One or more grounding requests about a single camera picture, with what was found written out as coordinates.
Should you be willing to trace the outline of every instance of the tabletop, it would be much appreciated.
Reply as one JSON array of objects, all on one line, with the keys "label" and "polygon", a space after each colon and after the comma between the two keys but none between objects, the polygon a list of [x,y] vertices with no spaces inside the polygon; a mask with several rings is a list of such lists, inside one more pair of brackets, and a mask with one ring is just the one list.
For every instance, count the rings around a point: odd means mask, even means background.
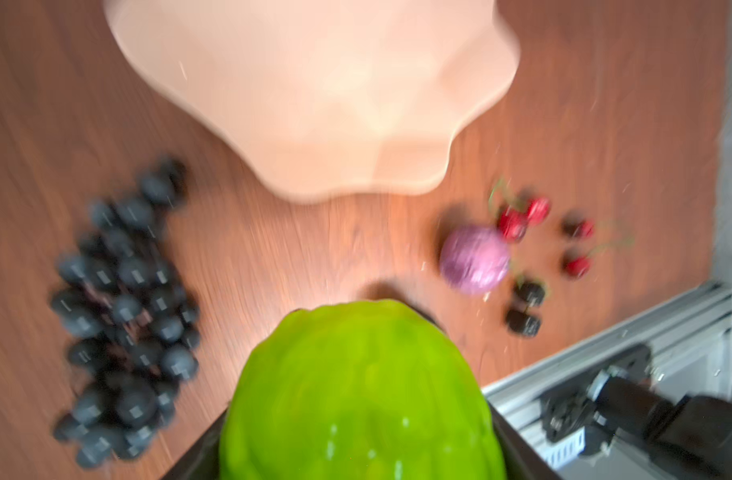
[{"label": "tabletop", "polygon": [[[100,2],[0,2],[0,478],[159,478],[227,407],[252,348],[296,308],[400,293],[438,320],[486,386],[706,280],[727,3],[499,8],[520,66],[506,96],[457,136],[437,189],[294,205],[131,70]],[[132,188],[161,152],[192,172],[167,245],[202,306],[201,371],[141,460],[83,473],[74,449],[50,437],[75,382],[70,338],[47,305],[60,284],[54,261],[88,228],[87,202]],[[449,229],[492,222],[496,178],[553,201],[513,248],[550,287],[530,340],[505,327],[509,280],[466,296],[438,274]],[[559,230],[570,210],[624,225],[635,244],[566,280]]]}]

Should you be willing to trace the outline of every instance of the bunch of grapes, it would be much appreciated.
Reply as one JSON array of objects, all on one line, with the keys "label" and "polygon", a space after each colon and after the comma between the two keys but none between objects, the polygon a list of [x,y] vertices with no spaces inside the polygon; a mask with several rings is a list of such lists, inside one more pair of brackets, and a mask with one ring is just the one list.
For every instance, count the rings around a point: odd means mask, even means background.
[{"label": "bunch of grapes", "polygon": [[83,468],[113,455],[138,458],[173,420],[179,384],[198,373],[198,305],[160,250],[164,218],[184,201],[185,176],[180,161],[165,158],[139,178],[139,192],[92,204],[97,231],[57,264],[68,286],[51,309],[78,339],[67,361],[92,382],[53,434],[79,443]]}]

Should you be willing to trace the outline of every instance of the green fruit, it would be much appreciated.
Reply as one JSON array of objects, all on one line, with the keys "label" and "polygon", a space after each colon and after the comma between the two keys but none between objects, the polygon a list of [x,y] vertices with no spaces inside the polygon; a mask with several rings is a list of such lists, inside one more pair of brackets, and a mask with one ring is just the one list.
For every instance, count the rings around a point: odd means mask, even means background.
[{"label": "green fruit", "polygon": [[486,400],[454,344],[400,302],[297,310],[252,352],[222,480],[503,480]]}]

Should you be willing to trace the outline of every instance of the purple ball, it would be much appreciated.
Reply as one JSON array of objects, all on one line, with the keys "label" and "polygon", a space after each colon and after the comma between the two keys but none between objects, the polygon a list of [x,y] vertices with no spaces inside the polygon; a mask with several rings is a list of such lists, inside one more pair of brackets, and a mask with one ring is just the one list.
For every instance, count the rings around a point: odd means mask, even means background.
[{"label": "purple ball", "polygon": [[484,293],[505,278],[510,252],[492,226],[457,228],[440,251],[440,274],[465,293]]}]

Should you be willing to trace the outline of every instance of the green vegetable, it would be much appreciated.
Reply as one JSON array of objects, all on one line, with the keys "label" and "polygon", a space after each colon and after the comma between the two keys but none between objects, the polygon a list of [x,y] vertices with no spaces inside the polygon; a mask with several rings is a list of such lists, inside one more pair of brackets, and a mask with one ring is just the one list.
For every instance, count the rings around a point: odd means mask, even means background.
[{"label": "green vegetable", "polygon": [[222,480],[502,480],[466,361],[400,302],[288,314],[248,358],[220,441]]}]

